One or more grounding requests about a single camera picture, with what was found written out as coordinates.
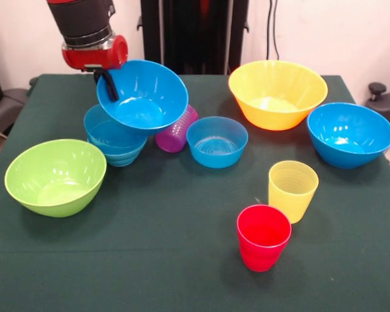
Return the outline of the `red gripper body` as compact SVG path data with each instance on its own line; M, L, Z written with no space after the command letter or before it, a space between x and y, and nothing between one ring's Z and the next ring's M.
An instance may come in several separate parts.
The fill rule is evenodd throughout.
M62 56L66 64L76 70L118 69L127 62L128 46L122 35L111 35L102 44L74 49L62 45Z

